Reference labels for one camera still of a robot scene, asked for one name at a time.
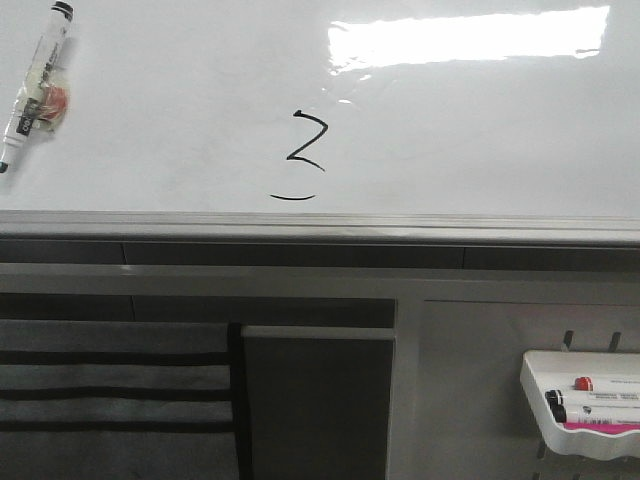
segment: white whiteboard surface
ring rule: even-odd
[[[7,118],[50,3],[2,0]],[[636,0],[72,5],[5,212],[640,218]]]

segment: white marker holder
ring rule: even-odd
[[[520,382],[547,446],[562,455],[582,455],[596,460],[640,457],[640,429],[607,434],[589,429],[568,430],[551,414],[545,392],[573,389],[576,377],[638,375],[640,354],[549,352],[524,354]]]

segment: marker tray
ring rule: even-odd
[[[544,393],[573,388],[576,377],[640,374],[640,354],[547,352],[524,354],[520,382],[547,446],[563,455],[582,455],[596,460],[640,457],[640,430],[606,434],[587,429],[567,430],[557,423]]]

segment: striped fabric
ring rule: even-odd
[[[238,326],[0,320],[0,478],[245,480],[228,339]]]

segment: handwritten number 3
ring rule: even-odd
[[[298,110],[296,113],[293,114],[293,116],[294,117],[306,118],[307,120],[311,120],[313,122],[316,122],[317,124],[322,126],[322,130],[320,130],[320,133],[318,133],[315,137],[313,137],[307,143],[302,145],[300,148],[298,148],[298,149],[294,150],[293,152],[291,152],[287,156],[287,160],[297,160],[297,161],[300,161],[300,162],[305,162],[305,163],[308,163],[309,165],[313,165],[314,167],[319,168],[320,170],[325,172],[326,170],[322,166],[318,165],[316,162],[314,162],[312,160],[309,160],[308,158],[300,157],[300,156],[298,156],[298,154],[301,153],[308,146],[310,146],[313,143],[317,142],[320,139],[320,137],[322,137],[325,133],[327,133],[327,130],[329,130],[329,125],[327,125],[325,122],[323,122],[319,118],[314,117],[313,115],[308,115],[306,113],[302,113],[301,110]],[[281,195],[271,195],[271,197],[277,198],[278,200],[309,200],[309,199],[315,197],[315,195],[310,195],[308,197],[283,197]]]

